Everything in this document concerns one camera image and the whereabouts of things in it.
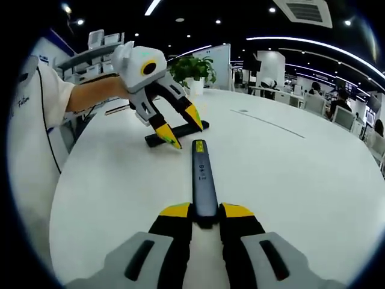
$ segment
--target white pot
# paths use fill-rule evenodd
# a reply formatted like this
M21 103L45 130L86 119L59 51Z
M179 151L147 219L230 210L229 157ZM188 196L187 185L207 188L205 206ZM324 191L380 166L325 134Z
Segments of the white pot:
M205 84L205 78L201 77L199 81L193 78L186 79L188 86L190 87L190 96L199 96L203 94L203 86Z

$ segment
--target yellow marking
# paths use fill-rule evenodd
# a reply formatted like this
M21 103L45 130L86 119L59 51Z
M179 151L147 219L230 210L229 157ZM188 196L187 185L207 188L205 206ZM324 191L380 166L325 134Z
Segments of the yellow marking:
M234 217L247 217L247 216L253 216L253 212L246 209L245 207L238 206L238 205L232 205L228 203L222 203L224 210L226 211L226 217L228 218L234 218Z
M205 149L203 148L203 141L197 140L197 152L205 152Z
M159 214L160 216L169 216L169 217L187 217L188 207L190 203L182 203L179 205L170 206Z
M177 149L181 149L182 146L180 145L179 141L173 134L173 131L171 130L170 126L165 123L164 125L160 126L155 130L158 137L166 141L167 143L173 145Z
M200 121L199 113L196 109L196 107L191 104L188 108L185 110L189 116L192 117L192 119L195 121L196 124L198 124L199 128L203 130L202 122Z
M155 60L149 60L149 61L147 61L146 63L144 63L144 64L142 65L142 68L140 69L140 74L142 74L142 76L146 76L146 74L144 74L144 69L145 69L146 66L149 65L150 63L155 63L155 64L156 64Z

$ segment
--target green plant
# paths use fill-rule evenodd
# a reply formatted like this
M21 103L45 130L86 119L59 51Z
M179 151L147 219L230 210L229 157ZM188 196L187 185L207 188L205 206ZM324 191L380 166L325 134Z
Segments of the green plant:
M189 77L194 78L196 81L204 77L205 81L214 83L217 80L217 74L211 63L213 63L213 60L208 56L203 58L184 56L174 60L169 71L174 80L185 87L188 87L186 78Z

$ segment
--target black ceiling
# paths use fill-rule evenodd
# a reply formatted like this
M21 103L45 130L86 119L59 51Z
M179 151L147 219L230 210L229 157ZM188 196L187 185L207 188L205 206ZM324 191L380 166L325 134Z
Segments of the black ceiling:
M165 55L178 55L202 46L222 43L232 45L233 60L242 59L246 53L260 49L305 50L354 66L385 87L385 81L366 66L331 49L287 40L246 41L247 37L257 36L316 40L349 51L384 71L385 60L381 54L385 44L385 34L381 30L384 26L380 17L373 16L372 10L378 6L374 0L328 0L332 29L292 23L272 0L162 0L150 16L145 16L151 2L110 0L96 4L95 1L67 0L72 9L71 20L83 18L85 23L83 26L71 24L73 34L67 27L65 17L58 17L52 27L76 52L87 49L88 33L98 29L104 29L105 34L125 32L126 41L135 40L135 45L158 48ZM277 11L270 13L270 7L276 7ZM185 20L176 22L179 17ZM350 27L344 24L347 19L352 19ZM362 89L366 91L379 89L361 74L335 61L300 52L280 52L286 57L287 63L308 66L310 62L310 67L314 69L332 75L338 71L339 76L351 82L361 82Z

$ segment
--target blue wall stripe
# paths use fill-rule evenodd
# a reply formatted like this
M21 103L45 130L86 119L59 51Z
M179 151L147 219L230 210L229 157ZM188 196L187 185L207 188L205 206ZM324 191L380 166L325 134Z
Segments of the blue wall stripe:
M54 30L49 29L44 38L59 47L69 56L72 57L75 55L76 52Z

